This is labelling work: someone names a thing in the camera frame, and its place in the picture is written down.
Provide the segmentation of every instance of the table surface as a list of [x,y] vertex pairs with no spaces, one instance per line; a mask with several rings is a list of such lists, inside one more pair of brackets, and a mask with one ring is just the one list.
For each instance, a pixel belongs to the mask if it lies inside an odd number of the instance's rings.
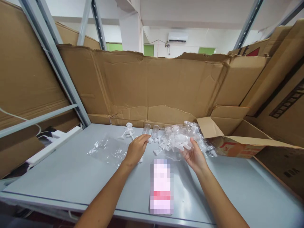
[[[134,128],[139,136],[141,128]],[[85,208],[111,178],[116,168],[87,153],[107,133],[117,138],[122,126],[91,124],[71,138],[20,179],[8,185],[2,197],[33,201],[58,201]],[[193,170],[185,161],[173,162],[174,213],[170,216],[150,215],[150,164],[157,143],[147,145],[143,163],[130,174],[119,198],[115,214],[130,213],[133,217],[150,221],[174,221],[175,225],[211,227],[214,218]],[[227,194],[251,228],[298,227],[304,210],[275,178],[254,160],[230,157],[208,158],[207,163]]]

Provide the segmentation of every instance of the plastic bag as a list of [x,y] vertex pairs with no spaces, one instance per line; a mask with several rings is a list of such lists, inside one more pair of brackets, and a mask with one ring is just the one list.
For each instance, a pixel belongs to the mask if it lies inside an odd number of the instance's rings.
[[159,141],[159,150],[173,161],[183,159],[180,150],[191,150],[193,148],[190,138],[193,137],[198,143],[204,156],[216,157],[215,147],[204,138],[198,124],[185,121],[184,124],[167,126]]
[[105,134],[104,138],[96,142],[87,155],[118,168],[127,155],[128,147],[129,144]]

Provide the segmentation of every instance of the green window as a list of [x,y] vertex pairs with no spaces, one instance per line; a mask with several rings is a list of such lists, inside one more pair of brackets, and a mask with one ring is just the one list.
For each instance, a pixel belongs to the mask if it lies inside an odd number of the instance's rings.
[[115,43],[107,43],[108,51],[122,51],[123,45],[122,44],[115,44]]
[[[119,43],[107,43],[108,51],[122,51],[123,45]],[[143,46],[144,56],[154,56],[154,45]]]
[[154,56],[154,45],[147,45],[143,46],[143,55],[144,56]]
[[215,48],[210,48],[210,47],[200,47],[199,48],[199,54],[208,54],[212,55],[215,51]]

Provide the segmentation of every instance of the blurred label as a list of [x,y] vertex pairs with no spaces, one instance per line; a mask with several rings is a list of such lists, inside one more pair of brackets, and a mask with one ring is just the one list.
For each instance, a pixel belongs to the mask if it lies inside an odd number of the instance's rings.
[[173,214],[171,160],[154,159],[151,164],[150,213]]

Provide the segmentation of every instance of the person's right hand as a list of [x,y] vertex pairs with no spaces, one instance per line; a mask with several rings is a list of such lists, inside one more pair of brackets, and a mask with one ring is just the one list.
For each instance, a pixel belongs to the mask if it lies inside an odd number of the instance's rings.
[[122,164],[126,164],[129,167],[134,167],[146,150],[146,146],[148,143],[148,139],[151,135],[143,134],[135,138],[129,145],[127,155],[125,159],[122,161]]
[[192,137],[190,138],[190,141],[194,148],[191,150],[185,149],[184,151],[181,151],[181,154],[193,171],[198,174],[209,167],[197,142]]

